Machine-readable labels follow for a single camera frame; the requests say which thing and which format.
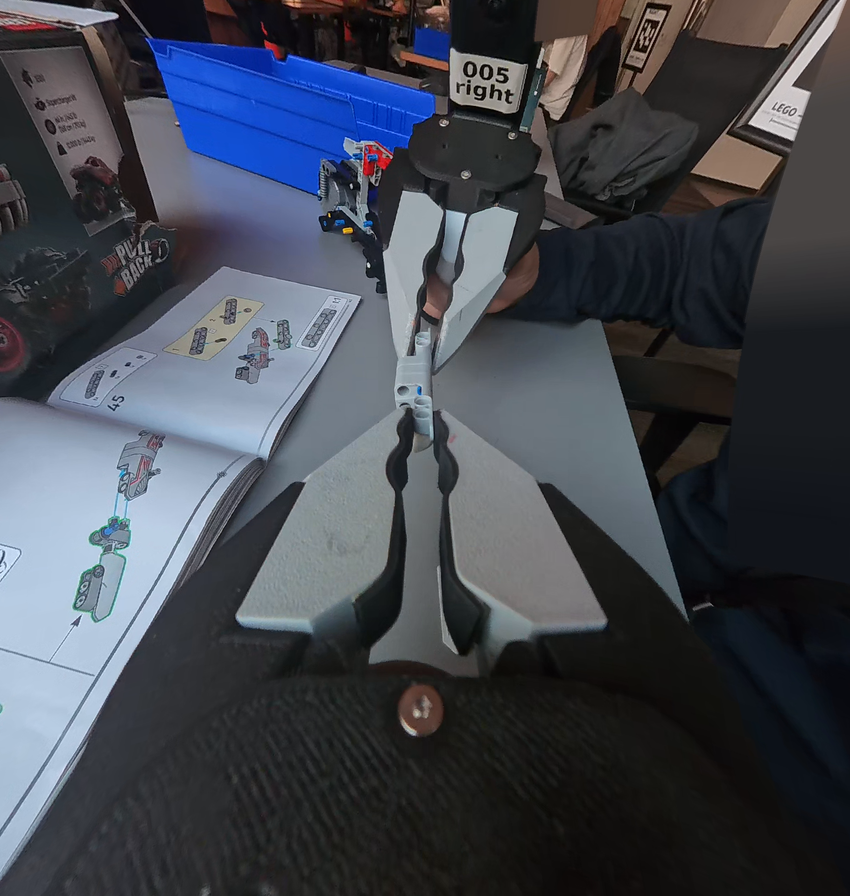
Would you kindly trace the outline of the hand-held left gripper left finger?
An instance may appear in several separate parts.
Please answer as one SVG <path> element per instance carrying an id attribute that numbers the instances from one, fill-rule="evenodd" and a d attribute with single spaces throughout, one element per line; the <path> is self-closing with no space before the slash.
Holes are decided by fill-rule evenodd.
<path id="1" fill-rule="evenodd" d="M 236 614 L 367 658 L 400 614 L 408 410 L 396 409 L 304 481 Z"/>

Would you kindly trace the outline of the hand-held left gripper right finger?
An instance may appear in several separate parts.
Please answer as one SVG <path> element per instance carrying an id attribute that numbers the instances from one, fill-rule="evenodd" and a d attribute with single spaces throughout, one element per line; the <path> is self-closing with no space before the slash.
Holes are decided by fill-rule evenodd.
<path id="1" fill-rule="evenodd" d="M 513 643 L 608 618 L 540 484 L 446 411 L 434 414 L 444 641 L 487 676 Z"/>

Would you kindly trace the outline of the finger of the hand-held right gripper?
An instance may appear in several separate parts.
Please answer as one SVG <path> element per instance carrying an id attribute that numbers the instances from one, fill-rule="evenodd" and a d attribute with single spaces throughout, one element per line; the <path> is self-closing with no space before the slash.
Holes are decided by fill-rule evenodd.
<path id="1" fill-rule="evenodd" d="M 485 209 L 466 218 L 457 253 L 462 268 L 442 313 L 433 350 L 433 373 L 459 350 L 505 281 L 510 241 L 510 210 Z"/>
<path id="2" fill-rule="evenodd" d="M 412 354 L 422 298 L 436 272 L 446 234 L 448 185 L 436 187 L 417 170 L 408 149 L 398 149 L 382 176 L 382 240 L 386 296 L 395 353 Z"/>

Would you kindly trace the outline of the grey lego panel piece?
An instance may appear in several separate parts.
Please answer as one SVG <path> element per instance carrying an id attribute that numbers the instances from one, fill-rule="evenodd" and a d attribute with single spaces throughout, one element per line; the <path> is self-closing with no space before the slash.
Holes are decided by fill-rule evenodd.
<path id="1" fill-rule="evenodd" d="M 396 365 L 394 398 L 397 409 L 433 408 L 433 325 L 419 323 L 410 352 Z"/>

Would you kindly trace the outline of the person's right forearm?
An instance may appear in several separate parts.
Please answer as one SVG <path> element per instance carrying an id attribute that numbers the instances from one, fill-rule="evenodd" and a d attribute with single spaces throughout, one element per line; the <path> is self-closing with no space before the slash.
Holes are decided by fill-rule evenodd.
<path id="1" fill-rule="evenodd" d="M 527 290 L 501 314 L 532 322 L 640 322 L 680 342 L 740 350 L 774 203 L 740 199 L 688 215 L 542 231 Z"/>

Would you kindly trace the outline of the partly built lego vehicle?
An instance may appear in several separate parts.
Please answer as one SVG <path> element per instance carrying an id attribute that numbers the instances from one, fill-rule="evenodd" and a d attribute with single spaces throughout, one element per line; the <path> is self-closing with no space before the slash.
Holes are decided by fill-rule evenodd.
<path id="1" fill-rule="evenodd" d="M 343 142 L 346 158 L 321 160 L 318 198 L 324 233 L 341 233 L 359 244 L 365 274 L 376 281 L 376 292 L 386 294 L 381 226 L 377 214 L 378 187 L 393 160 L 392 151 L 376 140 Z"/>

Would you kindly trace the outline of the lego instruction booklet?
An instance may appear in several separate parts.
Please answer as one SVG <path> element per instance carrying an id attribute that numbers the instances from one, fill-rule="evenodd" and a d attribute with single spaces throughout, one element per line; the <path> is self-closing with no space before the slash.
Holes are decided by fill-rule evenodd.
<path id="1" fill-rule="evenodd" d="M 0 879 L 360 301 L 223 267 L 46 401 L 0 399 Z"/>

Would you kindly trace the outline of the black lego box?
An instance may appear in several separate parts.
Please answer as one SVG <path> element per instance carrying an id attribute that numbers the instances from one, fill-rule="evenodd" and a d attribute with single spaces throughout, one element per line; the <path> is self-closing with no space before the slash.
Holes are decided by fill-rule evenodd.
<path id="1" fill-rule="evenodd" d="M 116 21 L 0 2 L 0 397 L 37 397 L 174 282 Z"/>

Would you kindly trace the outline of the person's right hand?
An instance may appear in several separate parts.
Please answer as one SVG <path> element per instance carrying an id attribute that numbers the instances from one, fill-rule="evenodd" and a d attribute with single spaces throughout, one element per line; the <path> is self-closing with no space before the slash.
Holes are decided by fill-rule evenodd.
<path id="1" fill-rule="evenodd" d="M 506 275 L 496 296 L 486 308 L 486 313 L 497 314 L 517 304 L 533 288 L 538 278 L 539 265 L 539 247 L 534 244 Z M 439 321 L 450 304 L 450 292 L 449 285 L 437 273 L 429 275 L 423 313 L 433 321 Z"/>

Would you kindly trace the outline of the grey cloth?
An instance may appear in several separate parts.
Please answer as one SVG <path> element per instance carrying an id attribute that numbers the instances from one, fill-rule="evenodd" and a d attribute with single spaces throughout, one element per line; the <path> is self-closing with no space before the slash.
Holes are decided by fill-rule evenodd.
<path id="1" fill-rule="evenodd" d="M 632 211 L 681 167 L 698 136 L 698 123 L 655 109 L 628 89 L 554 126 L 548 141 L 565 199 Z"/>

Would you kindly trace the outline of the blue plastic bin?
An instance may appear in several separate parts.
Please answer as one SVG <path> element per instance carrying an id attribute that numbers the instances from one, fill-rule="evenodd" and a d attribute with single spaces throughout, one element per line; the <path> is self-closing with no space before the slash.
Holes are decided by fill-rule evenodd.
<path id="1" fill-rule="evenodd" d="M 191 151 L 307 194 L 343 142 L 406 147 L 436 111 L 428 92 L 268 49 L 148 39 Z"/>

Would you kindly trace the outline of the black and white tag poster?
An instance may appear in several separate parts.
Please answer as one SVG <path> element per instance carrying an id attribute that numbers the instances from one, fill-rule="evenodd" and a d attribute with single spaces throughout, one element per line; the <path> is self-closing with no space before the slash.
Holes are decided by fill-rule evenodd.
<path id="1" fill-rule="evenodd" d="M 671 4 L 646 2 L 632 32 L 632 40 L 621 61 L 621 69 L 643 73 L 659 40 Z"/>

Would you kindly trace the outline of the black chair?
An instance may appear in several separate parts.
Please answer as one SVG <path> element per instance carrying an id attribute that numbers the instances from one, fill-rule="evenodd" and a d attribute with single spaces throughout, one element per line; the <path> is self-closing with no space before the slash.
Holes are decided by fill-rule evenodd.
<path id="1" fill-rule="evenodd" d="M 677 186 L 759 94 L 787 56 L 789 46 L 749 47 L 699 39 L 681 31 L 643 91 L 654 111 L 677 114 L 698 126 L 685 160 L 650 185 L 634 213 L 661 211 Z"/>

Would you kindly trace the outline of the framed sign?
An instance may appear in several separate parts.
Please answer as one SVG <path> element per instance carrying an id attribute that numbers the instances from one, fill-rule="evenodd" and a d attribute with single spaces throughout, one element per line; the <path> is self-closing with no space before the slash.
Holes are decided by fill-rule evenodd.
<path id="1" fill-rule="evenodd" d="M 787 158 L 844 1 L 824 1 L 792 41 L 773 75 L 729 128 L 729 135 Z"/>

